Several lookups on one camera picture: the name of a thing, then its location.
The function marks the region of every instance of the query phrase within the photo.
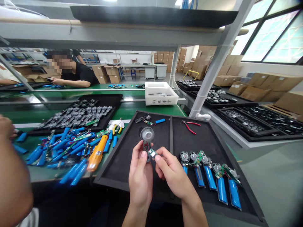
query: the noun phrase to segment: orange screwdriver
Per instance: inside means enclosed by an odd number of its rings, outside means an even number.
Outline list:
[[[98,165],[102,160],[103,150],[106,145],[107,139],[108,135],[103,135],[101,141],[98,143],[93,153],[89,157],[87,166],[88,172],[95,172],[95,170],[98,168]]]

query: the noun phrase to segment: sleeve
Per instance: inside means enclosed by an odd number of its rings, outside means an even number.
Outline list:
[[[80,55],[80,52],[76,49],[73,49],[73,56],[79,56]]]
[[[94,75],[92,74],[92,70],[89,67],[83,67],[80,72],[80,80],[85,80],[87,82],[92,83],[94,80]]]

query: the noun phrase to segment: pliers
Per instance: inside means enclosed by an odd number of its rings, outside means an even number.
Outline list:
[[[193,124],[193,125],[201,126],[200,124],[194,123],[194,122],[186,122],[186,121],[182,121],[182,122],[186,125],[187,129],[188,129],[192,134],[194,134],[194,135],[196,135],[197,133],[195,133],[194,131],[192,131],[192,130],[189,128],[189,126],[188,126],[187,124]]]

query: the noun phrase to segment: forearm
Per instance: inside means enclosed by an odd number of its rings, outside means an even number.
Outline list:
[[[64,84],[72,87],[78,87],[78,88],[88,88],[91,83],[87,82],[85,80],[64,80]]]
[[[18,82],[9,80],[9,79],[2,79],[0,80],[0,85],[10,85],[10,84],[17,84]]]
[[[143,227],[146,224],[148,207],[129,205],[122,227]]]
[[[0,144],[0,226],[16,226],[33,206],[30,176],[11,141],[0,138]]]
[[[192,193],[182,200],[183,222],[185,227],[208,227],[202,202],[193,188]]]

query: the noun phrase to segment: person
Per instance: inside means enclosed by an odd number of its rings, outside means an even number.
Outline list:
[[[202,202],[177,157],[164,147],[156,153],[156,173],[181,199],[184,226],[208,227]],[[146,161],[142,140],[133,149],[128,177],[130,203],[122,227],[145,226],[153,185],[152,164]]]
[[[80,52],[77,49],[73,49],[73,61],[77,62],[77,59],[80,61],[81,64],[86,65],[85,61],[80,55]]]
[[[70,50],[48,51],[47,59],[51,62],[52,67],[61,72],[61,78],[51,77],[53,84],[78,88],[88,88],[91,85],[100,84],[88,66],[72,60]]]
[[[20,83],[19,80],[2,63],[0,63],[0,85],[17,83]]]
[[[11,142],[15,127],[0,115],[0,128],[0,226],[16,226],[32,211],[33,193],[29,171]]]

